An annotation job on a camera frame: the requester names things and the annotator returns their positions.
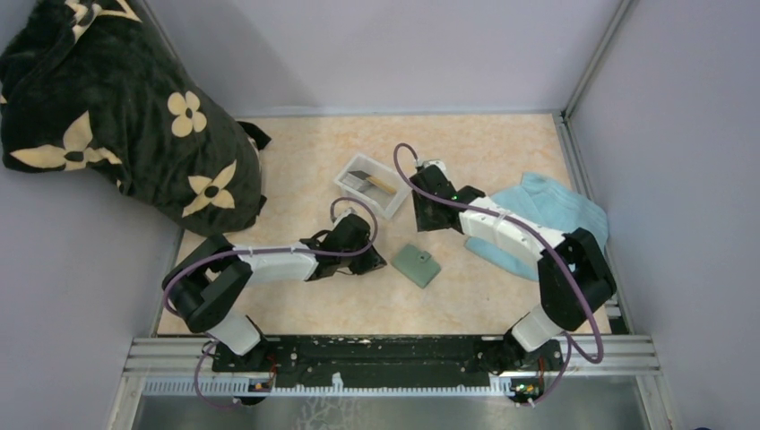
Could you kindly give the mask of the translucent white plastic bin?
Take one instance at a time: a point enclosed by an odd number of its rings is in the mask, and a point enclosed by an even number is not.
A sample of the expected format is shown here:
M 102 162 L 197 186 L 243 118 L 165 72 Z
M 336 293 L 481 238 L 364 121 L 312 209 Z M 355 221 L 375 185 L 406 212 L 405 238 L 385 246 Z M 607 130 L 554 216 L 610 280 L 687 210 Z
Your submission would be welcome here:
M 385 219 L 392 219 L 410 195 L 410 188 L 395 170 L 361 152 L 350 159 L 333 182 L 342 196 L 361 200 Z

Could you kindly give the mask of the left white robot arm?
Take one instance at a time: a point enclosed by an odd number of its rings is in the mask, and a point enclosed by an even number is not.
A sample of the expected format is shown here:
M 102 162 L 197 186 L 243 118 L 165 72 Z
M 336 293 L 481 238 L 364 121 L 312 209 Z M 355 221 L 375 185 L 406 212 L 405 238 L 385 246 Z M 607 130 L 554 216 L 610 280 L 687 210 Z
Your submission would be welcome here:
M 205 334 L 233 353 L 248 371 L 269 357 L 264 335 L 253 321 L 235 311 L 245 288 L 284 280 L 317 281 L 338 271 L 361 276 L 386 266 L 374 247 L 375 222 L 353 212 L 332 228 L 275 247 L 233 245 L 210 236 L 163 280 L 165 308 L 195 334 Z

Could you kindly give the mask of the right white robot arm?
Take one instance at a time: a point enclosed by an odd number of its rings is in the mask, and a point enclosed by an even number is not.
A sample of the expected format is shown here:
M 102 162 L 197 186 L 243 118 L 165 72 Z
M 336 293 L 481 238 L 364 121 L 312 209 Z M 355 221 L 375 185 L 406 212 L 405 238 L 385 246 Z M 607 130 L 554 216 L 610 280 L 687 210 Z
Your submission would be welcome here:
M 505 335 L 505 359 L 529 368 L 540 347 L 563 332 L 588 323 L 600 336 L 594 313 L 616 292 L 616 284 L 594 235 L 566 233 L 520 217 L 471 186 L 455 189 L 445 165 L 426 161 L 408 181 L 420 232 L 453 229 L 480 239 L 532 266 L 538 273 L 540 302 Z

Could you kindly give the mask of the gold card in bin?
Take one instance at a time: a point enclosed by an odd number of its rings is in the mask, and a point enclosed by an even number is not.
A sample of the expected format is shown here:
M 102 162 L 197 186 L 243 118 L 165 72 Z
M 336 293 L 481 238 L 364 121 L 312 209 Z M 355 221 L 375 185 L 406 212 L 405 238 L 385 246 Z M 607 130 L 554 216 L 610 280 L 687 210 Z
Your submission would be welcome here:
M 367 181 L 377 189 L 383 191 L 386 194 L 395 194 L 397 192 L 396 188 L 393 187 L 391 184 L 386 183 L 381 178 L 377 176 L 369 176 L 367 178 Z

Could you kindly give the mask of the light blue towel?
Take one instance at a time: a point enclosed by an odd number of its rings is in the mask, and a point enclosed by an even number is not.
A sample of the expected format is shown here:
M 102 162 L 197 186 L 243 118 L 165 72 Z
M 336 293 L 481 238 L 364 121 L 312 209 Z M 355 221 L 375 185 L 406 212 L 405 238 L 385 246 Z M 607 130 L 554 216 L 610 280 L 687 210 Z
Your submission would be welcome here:
M 545 224 L 567 233 L 583 228 L 604 250 L 609 239 L 606 212 L 588 198 L 572 191 L 558 181 L 534 172 L 522 175 L 520 184 L 491 195 L 499 206 L 516 215 Z M 478 257 L 515 276 L 537 281 L 536 267 L 521 262 L 515 256 L 479 238 L 471 238 L 465 248 Z

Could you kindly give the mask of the black floral blanket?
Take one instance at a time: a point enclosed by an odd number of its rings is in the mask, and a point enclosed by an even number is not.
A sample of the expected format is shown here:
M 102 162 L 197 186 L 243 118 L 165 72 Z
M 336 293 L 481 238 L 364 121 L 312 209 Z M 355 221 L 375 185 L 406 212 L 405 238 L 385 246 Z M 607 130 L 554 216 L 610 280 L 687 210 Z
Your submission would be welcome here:
M 204 237 L 256 223 L 270 137 L 192 80 L 136 2 L 36 2 L 1 85 L 7 168 L 93 170 Z

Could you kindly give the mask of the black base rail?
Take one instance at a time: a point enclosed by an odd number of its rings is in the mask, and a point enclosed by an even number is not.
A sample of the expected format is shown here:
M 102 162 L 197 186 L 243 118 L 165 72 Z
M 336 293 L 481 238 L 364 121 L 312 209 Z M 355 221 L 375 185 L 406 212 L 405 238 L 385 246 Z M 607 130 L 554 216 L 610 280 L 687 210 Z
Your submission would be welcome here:
M 218 373 L 262 372 L 277 388 L 331 385 L 338 374 L 347 388 L 433 389 L 487 387 L 504 372 L 557 371 L 564 363 L 551 340 L 534 352 L 517 353 L 501 337 L 301 336 L 269 337 L 244 356 L 223 345 L 213 354 Z

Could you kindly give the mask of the aluminium frame rail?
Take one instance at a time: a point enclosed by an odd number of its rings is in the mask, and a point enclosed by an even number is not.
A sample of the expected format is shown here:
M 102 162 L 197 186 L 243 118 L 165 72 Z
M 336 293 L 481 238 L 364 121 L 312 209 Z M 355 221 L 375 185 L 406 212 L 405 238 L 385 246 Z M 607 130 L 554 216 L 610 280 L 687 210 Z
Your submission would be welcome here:
M 123 374 L 156 395 L 208 397 L 513 396 L 561 376 L 624 377 L 661 373 L 652 341 L 606 335 L 604 358 L 585 360 L 557 338 L 527 365 L 500 365 L 498 336 L 273 337 L 246 357 L 203 337 L 136 339 Z

